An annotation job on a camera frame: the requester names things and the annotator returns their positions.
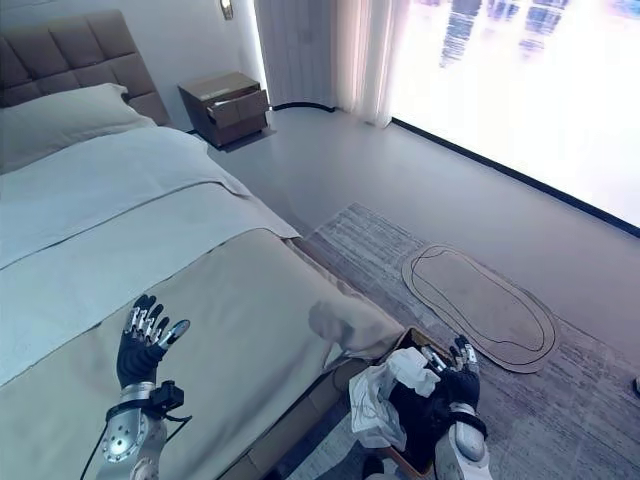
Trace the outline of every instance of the headboard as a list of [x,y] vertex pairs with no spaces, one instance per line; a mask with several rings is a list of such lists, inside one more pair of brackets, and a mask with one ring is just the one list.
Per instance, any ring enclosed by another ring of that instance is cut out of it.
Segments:
[[53,20],[0,36],[0,106],[117,83],[129,105],[158,125],[169,116],[119,10]]

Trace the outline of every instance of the bedside table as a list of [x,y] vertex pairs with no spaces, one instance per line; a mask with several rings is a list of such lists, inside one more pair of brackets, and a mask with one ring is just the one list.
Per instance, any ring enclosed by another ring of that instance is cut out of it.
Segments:
[[198,134],[216,147],[267,127],[267,93],[260,83],[232,72],[178,85]]

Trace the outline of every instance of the wall light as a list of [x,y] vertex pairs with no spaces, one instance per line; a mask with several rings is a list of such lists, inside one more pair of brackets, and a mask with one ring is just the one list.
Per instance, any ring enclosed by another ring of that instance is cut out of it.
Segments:
[[222,8],[225,20],[233,19],[233,5],[231,5],[231,0],[220,0],[220,8]]

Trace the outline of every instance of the large window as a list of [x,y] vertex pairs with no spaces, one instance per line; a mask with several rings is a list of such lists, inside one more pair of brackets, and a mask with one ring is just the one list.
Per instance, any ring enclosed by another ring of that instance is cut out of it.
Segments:
[[640,0],[414,0],[393,115],[640,226]]

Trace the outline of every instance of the oval mat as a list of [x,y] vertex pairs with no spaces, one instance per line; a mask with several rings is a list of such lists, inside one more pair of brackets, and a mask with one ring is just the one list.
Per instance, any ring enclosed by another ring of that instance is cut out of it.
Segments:
[[537,372],[558,347],[557,321],[540,300],[454,248],[419,250],[402,266],[402,278],[445,323],[507,370]]

